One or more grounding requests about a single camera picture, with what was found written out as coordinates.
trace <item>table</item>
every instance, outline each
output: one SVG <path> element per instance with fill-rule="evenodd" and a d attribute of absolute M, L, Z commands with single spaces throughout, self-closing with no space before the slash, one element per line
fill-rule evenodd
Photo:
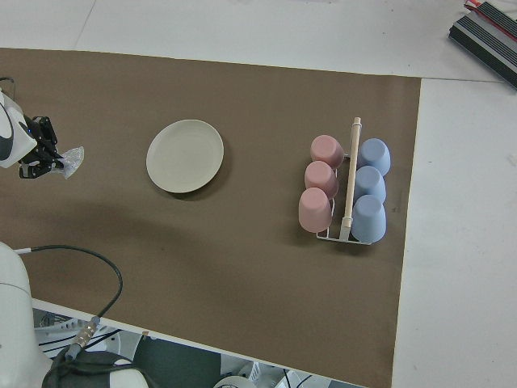
<path fill-rule="evenodd" d="M 8 0 L 0 46 L 427 78 L 393 387 L 513 386 L 515 92 L 447 41 L 461 3 L 124 2 L 121 19 L 120 1 Z M 494 5 L 512 11 L 508 2 Z M 27 21 L 41 20 L 42 27 L 19 23 L 20 12 Z"/>

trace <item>white round object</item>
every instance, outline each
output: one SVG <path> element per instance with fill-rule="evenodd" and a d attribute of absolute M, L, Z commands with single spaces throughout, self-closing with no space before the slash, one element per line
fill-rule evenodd
<path fill-rule="evenodd" d="M 236 386 L 237 388 L 257 388 L 256 385 L 247 378 L 240 376 L 230 376 L 223 378 L 213 388 Z"/>
<path fill-rule="evenodd" d="M 181 120 L 165 127 L 147 151 L 151 180 L 168 192 L 192 192 L 219 171 L 224 155 L 219 133 L 200 120 Z"/>

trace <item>cup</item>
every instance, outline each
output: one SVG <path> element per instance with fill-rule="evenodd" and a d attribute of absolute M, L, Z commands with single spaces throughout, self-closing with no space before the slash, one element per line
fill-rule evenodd
<path fill-rule="evenodd" d="M 385 176 L 391 166 L 388 146 L 381 139 L 368 139 L 359 148 L 357 168 L 372 166 Z"/>
<path fill-rule="evenodd" d="M 385 207 L 376 196 L 361 196 L 352 210 L 352 236 L 362 243 L 375 243 L 386 233 Z"/>
<path fill-rule="evenodd" d="M 332 210 L 325 192 L 320 188 L 308 188 L 298 204 L 298 220 L 302 228 L 311 233 L 326 230 L 332 223 Z"/>
<path fill-rule="evenodd" d="M 336 139 L 329 135 L 320 135 L 313 140 L 310 146 L 310 157 L 313 161 L 320 160 L 335 170 L 345 158 L 345 151 Z"/>
<path fill-rule="evenodd" d="M 339 190 L 338 178 L 328 164 L 317 160 L 305 169 L 305 188 L 320 188 L 332 199 Z"/>
<path fill-rule="evenodd" d="M 386 200 L 386 184 L 379 170 L 372 166 L 361 167 L 355 173 L 354 202 L 361 196 L 372 195 L 381 203 Z"/>

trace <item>cable connector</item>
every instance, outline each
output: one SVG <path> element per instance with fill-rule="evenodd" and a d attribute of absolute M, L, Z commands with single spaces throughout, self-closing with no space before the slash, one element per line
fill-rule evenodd
<path fill-rule="evenodd" d="M 91 337 L 94 336 L 97 331 L 97 326 L 100 323 L 100 318 L 97 316 L 92 317 L 92 319 L 84 326 L 80 332 L 74 337 L 72 340 L 72 344 L 70 348 L 65 354 L 65 359 L 68 361 L 73 361 L 78 356 L 79 352 L 84 349 L 85 346 L 88 345 L 88 342 L 91 340 Z"/>

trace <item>wooden handle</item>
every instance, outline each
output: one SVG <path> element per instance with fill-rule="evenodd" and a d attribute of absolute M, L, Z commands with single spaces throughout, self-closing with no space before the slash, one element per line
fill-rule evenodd
<path fill-rule="evenodd" d="M 357 154 L 359 150 L 359 137 L 361 135 L 361 118 L 355 117 L 351 130 L 350 167 L 348 170 L 347 200 L 345 202 L 345 215 L 341 222 L 341 239 L 348 239 L 348 233 L 352 226 L 352 207 L 354 205 L 355 169 L 357 168 Z"/>

